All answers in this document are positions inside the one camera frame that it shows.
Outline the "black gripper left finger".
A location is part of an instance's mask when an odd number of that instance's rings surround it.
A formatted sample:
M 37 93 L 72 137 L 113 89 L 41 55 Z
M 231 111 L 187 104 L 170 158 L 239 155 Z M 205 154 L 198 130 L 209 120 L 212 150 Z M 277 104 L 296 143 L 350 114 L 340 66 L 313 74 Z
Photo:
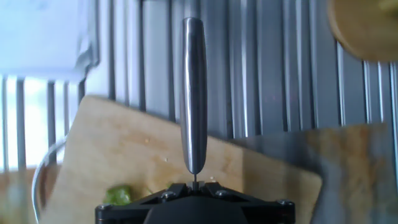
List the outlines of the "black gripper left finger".
M 167 189 L 125 205 L 102 203 L 95 208 L 95 224 L 144 223 L 152 208 L 189 196 L 190 192 L 186 184 L 171 184 Z

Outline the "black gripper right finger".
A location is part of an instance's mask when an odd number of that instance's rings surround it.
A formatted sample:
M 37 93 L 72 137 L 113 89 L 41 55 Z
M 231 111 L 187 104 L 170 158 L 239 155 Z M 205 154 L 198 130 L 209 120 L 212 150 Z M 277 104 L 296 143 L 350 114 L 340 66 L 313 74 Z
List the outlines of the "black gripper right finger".
M 265 201 L 221 186 L 218 182 L 205 183 L 200 190 L 206 196 L 237 205 L 248 223 L 295 223 L 295 204 L 287 199 Z

